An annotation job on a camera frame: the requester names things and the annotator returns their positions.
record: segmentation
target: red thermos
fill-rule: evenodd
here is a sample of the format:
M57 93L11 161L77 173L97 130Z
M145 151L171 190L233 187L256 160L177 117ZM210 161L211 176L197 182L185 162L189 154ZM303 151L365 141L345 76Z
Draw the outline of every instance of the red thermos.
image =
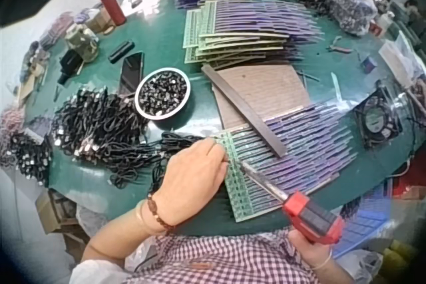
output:
M120 5L117 3L117 0L101 1L116 26L122 25L126 22L126 17L124 16L124 13L122 13L122 10L120 8Z

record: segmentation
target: red soldering iron handle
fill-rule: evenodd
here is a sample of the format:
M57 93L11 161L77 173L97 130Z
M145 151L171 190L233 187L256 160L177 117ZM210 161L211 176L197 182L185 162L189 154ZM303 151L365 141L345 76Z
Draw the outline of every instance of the red soldering iron handle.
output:
M292 194L283 205L293 226L308 240L321 244L336 244L345 222L339 215L327 211L300 192Z

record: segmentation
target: person's left hand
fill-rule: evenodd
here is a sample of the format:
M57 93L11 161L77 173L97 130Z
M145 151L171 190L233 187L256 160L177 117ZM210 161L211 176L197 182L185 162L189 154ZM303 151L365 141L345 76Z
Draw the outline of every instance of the person's left hand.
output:
M218 191L228 168L225 149L212 138L195 142L171 157L160 189L152 196L158 216L174 226L197 214ZM142 213L151 229L160 231L152 223L152 214Z

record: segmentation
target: black fan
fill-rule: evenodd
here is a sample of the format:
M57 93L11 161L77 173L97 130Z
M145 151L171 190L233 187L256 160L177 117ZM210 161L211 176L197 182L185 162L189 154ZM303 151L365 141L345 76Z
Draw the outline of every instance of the black fan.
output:
M401 121L391 107L388 89L377 82L376 91L355 107L355 117L365 148L373 148L402 132Z

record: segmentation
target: black phone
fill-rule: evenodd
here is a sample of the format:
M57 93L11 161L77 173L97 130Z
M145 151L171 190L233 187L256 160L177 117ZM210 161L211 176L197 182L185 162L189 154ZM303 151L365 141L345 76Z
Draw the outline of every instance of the black phone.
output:
M143 78L144 53L134 53L124 58L121 67L118 94L130 94L136 91Z

